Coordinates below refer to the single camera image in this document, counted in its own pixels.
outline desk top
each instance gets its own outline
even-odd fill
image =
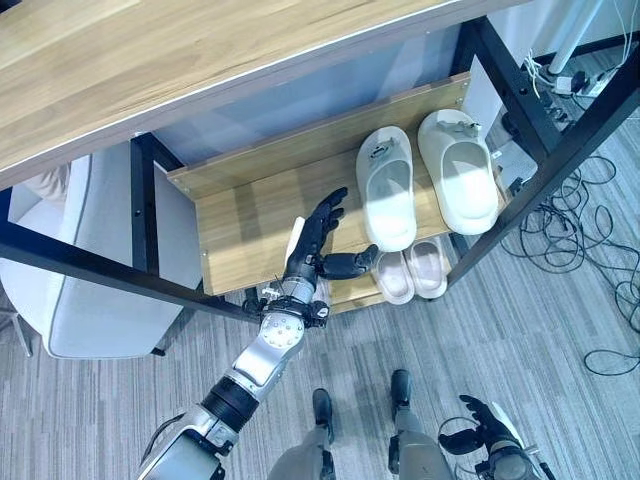
[[[0,15],[0,189],[522,1],[23,0]]]

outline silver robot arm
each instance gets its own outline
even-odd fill
[[[220,456],[231,452],[242,427],[302,348],[305,328],[326,324],[327,305],[311,301],[318,276],[358,277],[377,254],[375,245],[359,254],[320,254],[327,234],[338,226],[343,211],[335,207],[346,194],[346,188],[336,190],[306,219],[287,261],[282,295],[261,312],[258,336],[200,404],[174,419],[170,433],[143,458],[138,480],[224,478]]]

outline white slipper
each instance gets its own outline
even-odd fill
[[[416,238],[413,163],[409,138],[398,127],[367,137],[356,159],[367,235],[383,252],[399,252]]]
[[[459,110],[438,110],[418,130],[418,146],[436,190],[442,218],[462,235],[489,230],[498,194],[480,126]]]
[[[373,277],[382,296],[394,305],[407,303],[416,293],[402,252],[380,253],[376,258]]]
[[[447,290],[444,253],[440,238],[419,240],[404,251],[416,293],[422,298],[438,298]]]

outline shelf panel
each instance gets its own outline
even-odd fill
[[[349,188],[342,205],[346,214],[327,239],[324,251],[358,252],[367,248],[370,242],[355,163],[360,143],[379,126],[399,125],[412,142],[417,238],[449,231],[420,158],[416,131],[433,110],[457,105],[468,81],[468,74],[464,74],[420,87],[172,177],[174,181],[180,179],[177,183],[183,187],[190,185],[189,194],[196,203],[205,291],[220,295],[281,275],[295,218],[306,217],[320,200],[343,186]],[[239,183],[252,176],[261,178],[218,191],[221,183],[214,181],[216,173],[227,181],[231,176],[225,177],[224,172],[231,167],[234,181]],[[267,175],[270,169],[275,171]],[[212,190],[208,195],[203,194],[206,188]],[[371,296],[368,291],[358,295]],[[334,303],[354,299],[334,299]]]

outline shoe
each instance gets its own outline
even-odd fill
[[[329,431],[329,444],[333,443],[333,408],[331,406],[331,397],[324,388],[314,390],[313,396],[313,414],[316,419],[316,425],[326,426]]]
[[[407,303],[416,294],[402,252],[379,254],[374,262],[373,278],[385,300],[394,305]]]
[[[411,402],[411,374],[406,370],[396,370],[391,375],[391,409],[393,421],[400,407],[409,407]]]
[[[440,238],[419,240],[403,253],[416,293],[428,299],[442,296],[447,290],[447,273]]]
[[[383,252],[399,252],[416,238],[413,160],[407,134],[384,127],[367,137],[356,159],[365,227]]]
[[[498,218],[498,193],[480,126],[459,110],[438,110],[418,129],[418,147],[438,197],[442,218],[454,232],[478,235]]]

